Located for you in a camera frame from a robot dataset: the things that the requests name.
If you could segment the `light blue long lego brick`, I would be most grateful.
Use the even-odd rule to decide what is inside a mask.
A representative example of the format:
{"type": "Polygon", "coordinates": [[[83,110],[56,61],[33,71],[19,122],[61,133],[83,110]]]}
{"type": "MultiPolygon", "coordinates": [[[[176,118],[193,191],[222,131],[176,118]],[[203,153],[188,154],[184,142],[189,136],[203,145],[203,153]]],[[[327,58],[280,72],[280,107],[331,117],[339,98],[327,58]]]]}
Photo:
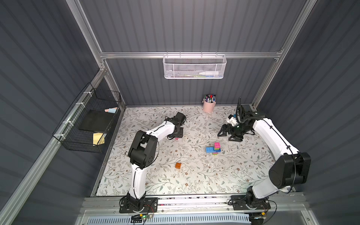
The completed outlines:
{"type": "Polygon", "coordinates": [[[207,153],[214,153],[214,147],[206,147],[207,153]]]}

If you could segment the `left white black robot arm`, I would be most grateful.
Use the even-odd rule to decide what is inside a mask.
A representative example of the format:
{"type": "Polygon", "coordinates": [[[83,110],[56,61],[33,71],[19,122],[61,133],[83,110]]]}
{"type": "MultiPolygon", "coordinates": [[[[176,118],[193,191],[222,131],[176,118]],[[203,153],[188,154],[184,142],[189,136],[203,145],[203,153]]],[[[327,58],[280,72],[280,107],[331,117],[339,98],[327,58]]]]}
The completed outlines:
{"type": "Polygon", "coordinates": [[[126,195],[127,202],[139,212],[145,204],[145,180],[147,169],[157,159],[156,152],[159,142],[183,137],[183,125],[186,116],[178,112],[174,117],[168,118],[157,127],[148,131],[137,131],[130,146],[128,157],[132,166],[131,186],[126,195]]]}

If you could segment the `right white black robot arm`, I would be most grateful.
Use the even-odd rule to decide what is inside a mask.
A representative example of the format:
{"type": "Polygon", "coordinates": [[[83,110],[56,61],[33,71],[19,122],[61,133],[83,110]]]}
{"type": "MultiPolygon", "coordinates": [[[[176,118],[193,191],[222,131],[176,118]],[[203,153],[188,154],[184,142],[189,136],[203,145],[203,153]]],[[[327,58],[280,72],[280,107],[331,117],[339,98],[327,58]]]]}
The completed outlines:
{"type": "Polygon", "coordinates": [[[278,131],[272,120],[258,112],[245,111],[241,102],[237,103],[234,115],[227,118],[218,132],[219,137],[229,137],[229,141],[242,142],[244,135],[259,134],[275,158],[268,176],[247,189],[243,198],[246,206],[257,209],[273,194],[284,188],[304,184],[307,181],[311,157],[291,145],[278,131]]]}

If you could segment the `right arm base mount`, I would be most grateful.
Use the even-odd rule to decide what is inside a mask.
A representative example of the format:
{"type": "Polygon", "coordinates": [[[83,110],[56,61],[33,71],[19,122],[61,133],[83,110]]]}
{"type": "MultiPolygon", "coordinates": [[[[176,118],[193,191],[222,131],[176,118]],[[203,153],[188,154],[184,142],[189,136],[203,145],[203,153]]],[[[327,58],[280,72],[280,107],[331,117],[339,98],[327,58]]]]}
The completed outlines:
{"type": "Polygon", "coordinates": [[[267,198],[257,199],[253,196],[247,195],[233,195],[230,196],[230,200],[227,202],[236,210],[262,210],[267,211],[271,209],[271,205],[267,198]]]}

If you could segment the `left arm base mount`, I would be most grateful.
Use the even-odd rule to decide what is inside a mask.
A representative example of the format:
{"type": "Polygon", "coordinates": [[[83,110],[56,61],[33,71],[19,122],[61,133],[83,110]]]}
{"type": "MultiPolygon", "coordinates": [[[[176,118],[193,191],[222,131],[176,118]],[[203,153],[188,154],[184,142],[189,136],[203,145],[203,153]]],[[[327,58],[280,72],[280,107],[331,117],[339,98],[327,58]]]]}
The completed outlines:
{"type": "Polygon", "coordinates": [[[119,213],[155,213],[158,210],[158,198],[142,197],[135,199],[131,196],[125,196],[120,199],[119,213]]]}

